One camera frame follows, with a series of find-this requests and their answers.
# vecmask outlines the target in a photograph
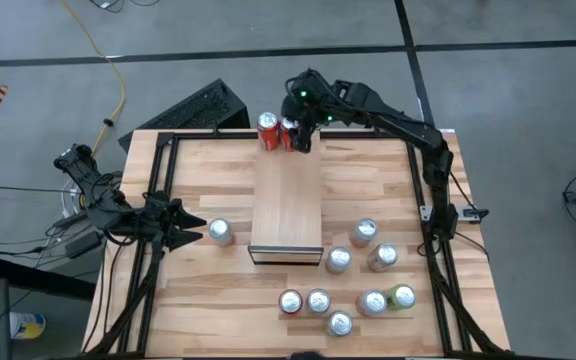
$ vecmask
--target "wood grain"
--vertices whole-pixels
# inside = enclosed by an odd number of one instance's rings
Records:
[[[133,206],[143,204],[157,132],[136,131],[126,162],[122,190]],[[444,134],[455,153],[453,171],[470,195],[457,138]],[[189,212],[210,221],[231,221],[236,245],[220,248],[204,239],[167,254],[158,281],[147,356],[286,356],[294,351],[320,350],[329,356],[438,356],[442,355],[426,260],[416,252],[422,237],[407,163],[405,145],[398,140],[322,140],[322,242],[348,246],[350,269],[340,275],[318,267],[255,266],[246,246],[250,243],[255,184],[256,140],[186,140],[180,145],[173,195],[184,200]],[[465,203],[451,184],[453,202]],[[364,216],[379,224],[375,244],[353,248],[348,240]],[[479,226],[460,224],[458,231],[482,243]],[[372,273],[366,256],[379,243],[396,244],[400,258],[385,273]],[[472,316],[498,345],[508,348],[490,267],[485,256],[459,238],[452,241],[463,301]],[[109,245],[107,264],[116,248]],[[122,249],[113,274],[109,320],[125,304],[134,246]],[[107,300],[107,284],[102,302]],[[378,318],[359,317],[354,302],[367,288],[387,289],[410,284],[418,302],[412,309]],[[286,288],[305,296],[312,288],[329,291],[331,310],[355,317],[352,335],[330,338],[325,320],[302,312],[282,315],[277,298]],[[92,304],[87,334],[99,304]],[[447,305],[454,347],[459,348],[454,314]],[[138,322],[131,332],[136,344]],[[101,325],[92,344],[101,337]]]
[[[319,132],[312,136],[309,154],[258,147],[256,155],[250,244],[320,247]]]

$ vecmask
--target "yellow cable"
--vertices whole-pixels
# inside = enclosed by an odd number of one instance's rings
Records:
[[[119,84],[121,85],[121,100],[119,101],[119,105],[117,105],[115,111],[112,112],[112,115],[110,115],[109,118],[110,120],[115,121],[115,118],[117,117],[121,109],[124,107],[124,104],[126,102],[126,84],[124,83],[124,77],[121,75],[115,64],[103,52],[101,52],[101,50],[99,50],[99,48],[95,44],[95,41],[92,39],[92,36],[90,36],[90,33],[84,26],[84,23],[81,22],[79,16],[77,16],[77,14],[75,14],[75,12],[70,8],[66,0],[61,0],[61,3],[66,8],[66,10],[68,10],[70,15],[72,15],[72,17],[77,21],[77,23],[79,23],[79,26],[81,26],[81,29],[84,31],[84,33],[86,33],[86,37],[88,37],[88,41],[90,42],[90,45],[92,45],[93,49],[95,49],[97,55],[106,60],[108,64],[112,66],[112,69],[115,71],[115,74],[117,74],[117,77],[119,78]],[[101,138],[104,136],[104,133],[106,132],[106,128],[108,128],[108,125],[104,124],[104,127],[101,128],[101,131],[97,136],[97,141],[95,141],[95,145],[92,147],[92,156],[95,156],[95,153],[97,152],[97,147],[101,142]]]

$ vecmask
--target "gray floor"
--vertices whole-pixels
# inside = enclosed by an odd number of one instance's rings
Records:
[[[150,8],[127,2],[116,15],[71,3],[109,55],[403,43],[386,0],[162,0]],[[418,44],[576,39],[576,1],[406,7]],[[0,59],[92,55],[57,1],[0,0]],[[561,202],[576,174],[576,48],[419,59],[437,125],[457,129],[476,202],[492,211],[483,231],[513,349],[576,358],[576,225]],[[402,53],[120,64],[128,102],[99,164],[121,169],[119,136],[216,78],[254,117],[278,111],[283,81],[307,67],[330,80],[365,82],[420,115]],[[52,160],[74,142],[94,142],[119,99],[112,71],[103,64],[0,68],[0,84],[10,89],[0,109],[0,185],[60,188],[66,179]],[[56,194],[0,191],[0,241],[39,237],[60,211]],[[98,262],[91,254],[65,266],[75,274]],[[77,351],[89,305],[33,295],[19,309],[44,312],[53,326],[43,340],[17,344],[16,359]]]

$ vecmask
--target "wooden tabletop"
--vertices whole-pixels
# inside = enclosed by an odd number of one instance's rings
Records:
[[[457,137],[451,132],[445,132],[444,137],[455,154],[453,172],[470,194]],[[135,131],[132,139],[121,189],[135,207],[143,204],[141,194],[148,186],[156,138],[156,130],[142,130]],[[416,251],[422,235],[404,143],[392,139],[322,139],[324,257],[332,245],[346,246],[353,253],[350,269],[340,275],[326,272],[323,262],[319,268],[253,265],[246,245],[251,236],[258,146],[256,140],[181,141],[173,197],[182,198],[188,212],[207,221],[217,217],[230,221],[236,245],[215,246],[203,227],[199,231],[205,234],[204,239],[166,254],[147,356],[286,356],[303,350],[319,350],[328,356],[442,355],[426,259]],[[167,157],[166,151],[162,164],[167,163]],[[160,182],[165,170],[163,166]],[[465,204],[454,184],[450,193],[455,204]],[[348,236],[363,217],[377,221],[379,235],[370,247],[357,249],[350,245]],[[482,243],[478,225],[460,223],[457,230]],[[384,242],[396,244],[400,257],[387,272],[370,272],[366,255]],[[121,250],[113,273],[108,327],[125,305],[134,249]],[[452,241],[452,249],[464,305],[494,342],[508,348],[485,255],[459,237]],[[93,345],[101,338],[109,264],[116,251],[112,244],[106,251],[102,320],[93,334]],[[355,301],[363,290],[385,290],[399,283],[416,291],[417,304],[412,309],[378,318],[357,313]],[[303,296],[313,288],[327,290],[331,310],[345,310],[353,316],[352,334],[329,337],[325,318],[304,311],[293,317],[282,315],[277,299],[288,288]],[[86,337],[96,316],[99,294],[100,286]],[[446,307],[453,346],[459,349],[454,313],[449,305]],[[135,348],[138,323],[133,324],[129,349]]]

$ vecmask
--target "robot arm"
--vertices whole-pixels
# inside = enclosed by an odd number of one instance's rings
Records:
[[[297,129],[290,130],[295,150],[310,152],[312,133],[335,121],[372,126],[420,149],[423,178],[430,186],[434,209],[428,230],[441,239],[453,238],[458,219],[448,198],[453,154],[439,130],[389,107],[365,84],[337,80],[330,85],[315,70],[288,79],[286,91],[281,113],[299,123]]]

